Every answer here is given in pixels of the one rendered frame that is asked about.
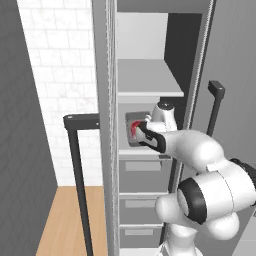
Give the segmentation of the grey meat container with steak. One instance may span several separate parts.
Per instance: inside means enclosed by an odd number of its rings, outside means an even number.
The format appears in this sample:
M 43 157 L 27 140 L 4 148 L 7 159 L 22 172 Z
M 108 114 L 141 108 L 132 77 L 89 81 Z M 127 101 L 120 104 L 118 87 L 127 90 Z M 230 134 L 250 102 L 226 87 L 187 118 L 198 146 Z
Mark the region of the grey meat container with steak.
M 127 112 L 125 114 L 126 134 L 127 140 L 130 147 L 139 147 L 140 144 L 134 137 L 134 131 L 136 127 L 145 120 L 146 116 L 149 115 L 149 111 L 137 111 Z

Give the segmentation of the grey freezer rack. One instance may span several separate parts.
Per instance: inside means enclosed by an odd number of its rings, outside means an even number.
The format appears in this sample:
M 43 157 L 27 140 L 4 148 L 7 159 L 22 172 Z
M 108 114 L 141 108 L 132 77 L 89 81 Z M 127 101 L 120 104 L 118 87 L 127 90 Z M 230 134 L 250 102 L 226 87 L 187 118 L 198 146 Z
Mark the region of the grey freezer rack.
M 152 149 L 145 149 L 145 148 L 131 148 L 131 149 L 120 149 L 119 155 L 164 155 Z
M 120 59 L 117 71 L 120 96 L 184 96 L 184 92 L 164 60 Z

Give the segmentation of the grey freezer door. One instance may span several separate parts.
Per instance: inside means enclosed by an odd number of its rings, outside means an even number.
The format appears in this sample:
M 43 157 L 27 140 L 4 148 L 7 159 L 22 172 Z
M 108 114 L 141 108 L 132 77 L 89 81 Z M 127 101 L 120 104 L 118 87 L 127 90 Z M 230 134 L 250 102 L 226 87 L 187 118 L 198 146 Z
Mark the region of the grey freezer door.
M 118 229 L 115 227 L 116 214 L 114 212 L 115 185 L 113 184 L 111 168 L 106 0 L 92 0 L 92 9 L 107 250 L 108 256 L 119 256 Z

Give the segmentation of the grey freezer drawer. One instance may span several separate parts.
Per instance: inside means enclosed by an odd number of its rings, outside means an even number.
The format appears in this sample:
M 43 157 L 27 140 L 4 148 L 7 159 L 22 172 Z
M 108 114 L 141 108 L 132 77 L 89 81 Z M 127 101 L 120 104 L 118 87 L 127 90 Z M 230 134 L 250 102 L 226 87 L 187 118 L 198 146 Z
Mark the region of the grey freezer drawer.
M 171 159 L 121 160 L 119 162 L 120 192 L 166 192 L 171 167 Z
M 161 227 L 121 228 L 121 248 L 157 248 L 161 238 Z
M 121 224 L 160 224 L 155 211 L 159 195 L 121 198 L 119 213 Z

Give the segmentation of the grey freezer cabinet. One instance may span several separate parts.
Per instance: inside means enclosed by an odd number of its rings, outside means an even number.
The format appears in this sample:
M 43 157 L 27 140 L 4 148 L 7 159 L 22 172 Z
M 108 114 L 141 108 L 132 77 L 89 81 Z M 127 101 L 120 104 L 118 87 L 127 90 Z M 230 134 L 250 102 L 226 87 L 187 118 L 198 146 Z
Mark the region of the grey freezer cabinet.
M 171 29 L 168 27 L 168 18 L 171 14 L 189 13 L 191 11 L 203 12 L 206 5 L 202 0 L 117 0 L 116 16 L 116 54 L 117 65 L 120 59 L 132 60 L 164 60 L 171 71 L 172 54 L 174 46 L 171 42 Z M 152 112 L 157 102 L 172 103 L 176 108 L 186 102 L 183 97 L 127 97 L 118 94 L 117 86 L 117 111 L 118 111 L 118 157 L 121 160 L 164 160 L 171 159 L 161 155 L 119 155 L 120 149 L 145 148 L 130 147 L 127 140 L 125 114 L 127 112 L 149 111 Z M 165 195 L 177 187 L 182 173 L 183 165 L 172 160 L 171 173 L 166 192 L 139 192 L 121 193 L 119 189 L 119 202 L 121 198 Z M 166 236 L 166 225 L 160 224 L 121 224 L 119 213 L 119 256 L 154 256 L 157 248 L 121 248 L 121 228 L 161 227 L 159 245 Z

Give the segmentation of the grey fridge door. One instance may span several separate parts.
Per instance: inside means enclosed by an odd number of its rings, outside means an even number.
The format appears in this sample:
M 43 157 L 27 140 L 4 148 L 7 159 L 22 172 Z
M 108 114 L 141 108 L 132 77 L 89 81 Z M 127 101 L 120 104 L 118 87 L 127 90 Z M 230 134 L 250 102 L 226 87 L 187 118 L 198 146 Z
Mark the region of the grey fridge door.
M 171 71 L 185 93 L 182 128 L 206 131 L 212 80 L 226 89 L 213 137 L 227 157 L 256 167 L 256 0 L 202 0 L 203 12 L 171 14 Z

